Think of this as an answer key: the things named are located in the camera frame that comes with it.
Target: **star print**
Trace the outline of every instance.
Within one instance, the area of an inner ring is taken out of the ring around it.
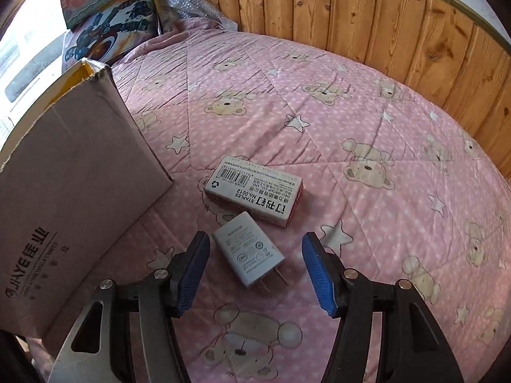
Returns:
[[[188,84],[188,92],[193,91],[193,89],[198,88],[200,85],[197,82],[191,82]]]
[[[282,73],[282,70],[280,70],[280,69],[268,69],[266,71],[266,73],[269,74],[269,75],[272,75],[272,76],[278,76],[279,73]]]
[[[353,238],[342,230],[342,220],[335,227],[321,225],[324,236],[320,239],[324,248],[330,248],[336,255],[341,256],[341,246],[353,242]]]
[[[154,260],[149,262],[147,266],[155,271],[157,269],[166,268],[170,261],[172,260],[172,256],[174,255],[174,247],[171,247],[167,252],[163,253],[160,249],[154,250]]]
[[[458,318],[456,318],[456,321],[454,321],[455,325],[465,325],[465,320],[467,318],[467,315],[469,314],[469,310],[467,309],[467,300],[465,299],[465,303],[462,306],[459,306],[456,308],[456,314],[458,315]]]
[[[296,117],[293,117],[292,115],[288,114],[286,114],[286,116],[288,120],[287,122],[284,122],[284,125],[292,126],[293,128],[299,130],[300,132],[303,132],[303,128],[310,125],[308,122],[302,121],[300,114],[298,114]]]
[[[167,149],[173,149],[176,154],[179,154],[181,152],[181,148],[189,147],[190,143],[187,141],[188,134],[184,134],[181,138],[179,137],[172,137],[172,144],[169,144],[165,148]]]
[[[431,200],[431,210],[436,210],[442,217],[444,217],[444,207],[446,206],[436,195],[428,195]]]
[[[383,111],[380,116],[382,117],[382,119],[385,119],[385,121],[387,121],[389,124],[392,124],[392,121],[394,120],[394,117],[389,115],[387,113],[387,111]]]
[[[438,122],[439,122],[439,118],[440,118],[440,117],[439,117],[437,114],[435,114],[435,112],[434,112],[434,111],[431,111],[431,112],[429,113],[429,117],[431,118],[431,120],[432,120],[432,121],[435,121],[436,123],[438,123]]]

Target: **plastic bag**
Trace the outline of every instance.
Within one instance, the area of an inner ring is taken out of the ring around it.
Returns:
[[[156,0],[156,9],[162,24],[162,33],[172,30],[178,19],[207,17],[218,21],[226,29],[238,31],[238,25],[205,0]]]

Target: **screw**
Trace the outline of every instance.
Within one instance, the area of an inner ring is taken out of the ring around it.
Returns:
[[[357,279],[358,278],[358,272],[354,269],[346,269],[344,271],[344,276],[348,279]]]
[[[156,279],[164,279],[169,275],[166,269],[158,269],[157,271],[154,271],[154,277]]]
[[[399,288],[401,288],[401,289],[411,289],[412,288],[412,283],[405,279],[400,279],[398,284],[399,284]]]
[[[101,284],[99,284],[99,288],[101,289],[110,289],[113,286],[113,281],[111,279],[103,279]]]

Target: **bed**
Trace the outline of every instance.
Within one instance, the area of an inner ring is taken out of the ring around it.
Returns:
[[[485,374],[511,334],[511,191],[442,109],[345,57],[200,18],[177,21],[112,71],[175,184],[69,298],[44,338],[50,353],[101,280],[140,280],[197,230],[236,216],[203,191],[229,154],[300,176],[305,190],[287,228],[260,222],[286,257],[285,280],[270,274],[245,289],[212,243],[193,308],[174,323],[193,382],[321,380],[338,322],[306,273],[308,231],[371,280],[409,279],[465,381]],[[368,382],[380,324],[375,314]],[[147,381],[137,344],[133,355]]]

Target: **pink quilt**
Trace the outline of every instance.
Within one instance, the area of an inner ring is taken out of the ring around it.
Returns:
[[[321,380],[338,321],[306,272],[307,231],[371,280],[408,278],[466,382],[487,371],[511,333],[511,192],[440,108],[344,57],[205,19],[178,22],[113,75],[176,182],[68,300],[44,340],[51,352],[102,279],[138,281],[197,230],[236,215],[203,192],[229,154],[300,176],[305,190],[287,228],[260,222],[286,257],[286,281],[271,274],[245,289],[212,243],[193,308],[174,321],[193,382]],[[366,381],[376,377],[380,326],[375,314]],[[146,381],[136,344],[134,356]]]

